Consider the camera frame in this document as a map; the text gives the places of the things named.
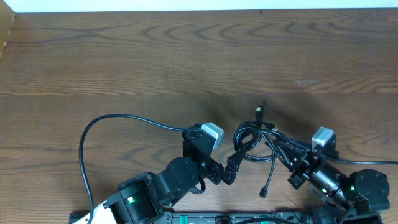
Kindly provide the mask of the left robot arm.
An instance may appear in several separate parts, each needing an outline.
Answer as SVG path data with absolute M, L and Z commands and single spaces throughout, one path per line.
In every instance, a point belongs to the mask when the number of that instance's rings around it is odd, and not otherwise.
M 224 132 L 213 123 L 195 124 L 182 130 L 183 155 L 172 159 L 165 170 L 145 172 L 121 183 L 118 191 L 86 215 L 71 213 L 70 223 L 154 223 L 186 194 L 202 194 L 204 180 L 215 185 L 234 182 L 247 147 L 228 157 L 227 165 L 211 153 L 220 146 Z

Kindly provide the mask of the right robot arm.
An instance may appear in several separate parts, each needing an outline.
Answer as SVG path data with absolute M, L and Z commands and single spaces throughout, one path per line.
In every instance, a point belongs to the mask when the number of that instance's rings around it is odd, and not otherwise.
M 385 174 L 374 169 L 363 169 L 344 175 L 327 162 L 328 157 L 338 158 L 336 135 L 313 138 L 315 144 L 304 144 L 289 139 L 274 139 L 282 162 L 291 172 L 288 182 L 299 189 L 305 182 L 317 188 L 323 200 L 331 200 L 347 218 L 375 215 L 390 209 L 389 183 Z

